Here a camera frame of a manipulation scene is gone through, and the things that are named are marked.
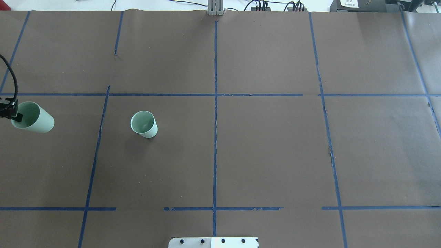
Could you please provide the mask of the light green cup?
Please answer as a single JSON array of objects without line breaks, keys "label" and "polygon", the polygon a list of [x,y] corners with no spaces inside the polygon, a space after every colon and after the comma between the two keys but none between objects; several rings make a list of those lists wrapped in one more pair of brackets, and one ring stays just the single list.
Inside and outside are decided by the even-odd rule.
[{"label": "light green cup", "polygon": [[149,111],[139,111],[130,121],[132,131],[145,138],[153,138],[158,132],[156,119]]},{"label": "light green cup", "polygon": [[11,120],[12,125],[17,129],[47,133],[54,127],[54,118],[37,103],[20,103],[18,105],[18,113],[22,115],[22,120],[20,122]]}]

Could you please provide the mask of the light green cup standing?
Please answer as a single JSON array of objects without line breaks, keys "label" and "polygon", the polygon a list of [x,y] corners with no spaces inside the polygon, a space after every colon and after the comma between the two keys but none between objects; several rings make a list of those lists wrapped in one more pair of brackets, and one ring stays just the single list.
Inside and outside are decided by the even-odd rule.
[{"label": "light green cup standing", "polygon": [[149,111],[139,111],[130,121],[132,131],[145,138],[153,138],[158,132],[156,119]]}]

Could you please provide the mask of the white metal mounting plate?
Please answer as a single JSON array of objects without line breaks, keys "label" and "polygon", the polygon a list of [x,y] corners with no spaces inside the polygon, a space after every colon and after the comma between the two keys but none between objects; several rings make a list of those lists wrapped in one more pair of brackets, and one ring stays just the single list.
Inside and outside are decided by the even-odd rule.
[{"label": "white metal mounting plate", "polygon": [[169,248],[258,248],[257,237],[175,237]]}]

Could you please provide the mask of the black power strip left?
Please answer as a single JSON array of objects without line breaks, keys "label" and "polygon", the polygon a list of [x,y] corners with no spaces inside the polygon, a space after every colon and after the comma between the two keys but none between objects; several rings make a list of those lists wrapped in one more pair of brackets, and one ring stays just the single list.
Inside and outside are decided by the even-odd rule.
[{"label": "black power strip left", "polygon": [[247,4],[244,11],[246,11],[248,9],[250,11],[254,11],[254,12],[271,11],[271,9],[269,7],[269,2],[266,0],[252,0]]}]

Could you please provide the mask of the black power strip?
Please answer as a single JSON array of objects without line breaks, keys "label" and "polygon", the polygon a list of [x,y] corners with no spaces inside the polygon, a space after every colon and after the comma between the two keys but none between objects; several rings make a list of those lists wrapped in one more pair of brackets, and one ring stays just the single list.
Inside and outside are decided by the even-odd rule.
[{"label": "black power strip", "polygon": [[254,11],[254,12],[271,11],[271,9],[269,7],[269,2],[266,0],[252,0],[247,4],[244,11],[246,11],[248,9],[250,11]]},{"label": "black power strip", "polygon": [[285,9],[284,11],[288,11],[288,12],[305,12],[307,11],[305,5],[301,2],[301,1],[297,1],[297,2],[288,2],[285,5]]}]

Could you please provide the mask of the black power strip right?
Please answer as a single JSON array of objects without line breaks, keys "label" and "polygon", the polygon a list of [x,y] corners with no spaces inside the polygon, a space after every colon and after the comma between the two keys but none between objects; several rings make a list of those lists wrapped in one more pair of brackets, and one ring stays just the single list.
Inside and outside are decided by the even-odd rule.
[{"label": "black power strip right", "polygon": [[285,5],[285,9],[284,11],[288,11],[288,12],[305,12],[307,11],[305,5],[301,2],[301,1],[297,1],[297,2],[288,2]]}]

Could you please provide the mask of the black device with label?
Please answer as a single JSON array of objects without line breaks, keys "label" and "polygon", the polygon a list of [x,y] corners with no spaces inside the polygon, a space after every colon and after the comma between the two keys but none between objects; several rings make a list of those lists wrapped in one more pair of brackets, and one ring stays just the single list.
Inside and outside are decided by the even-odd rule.
[{"label": "black device with label", "polygon": [[395,13],[401,9],[399,5],[387,3],[386,0],[334,0],[329,11]]}]

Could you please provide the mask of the aluminium extrusion post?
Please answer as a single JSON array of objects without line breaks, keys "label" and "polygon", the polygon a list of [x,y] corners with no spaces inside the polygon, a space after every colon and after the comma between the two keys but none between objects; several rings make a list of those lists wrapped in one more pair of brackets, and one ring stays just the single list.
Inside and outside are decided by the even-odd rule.
[{"label": "aluminium extrusion post", "polygon": [[223,0],[208,0],[207,14],[208,16],[222,16],[225,13]]}]

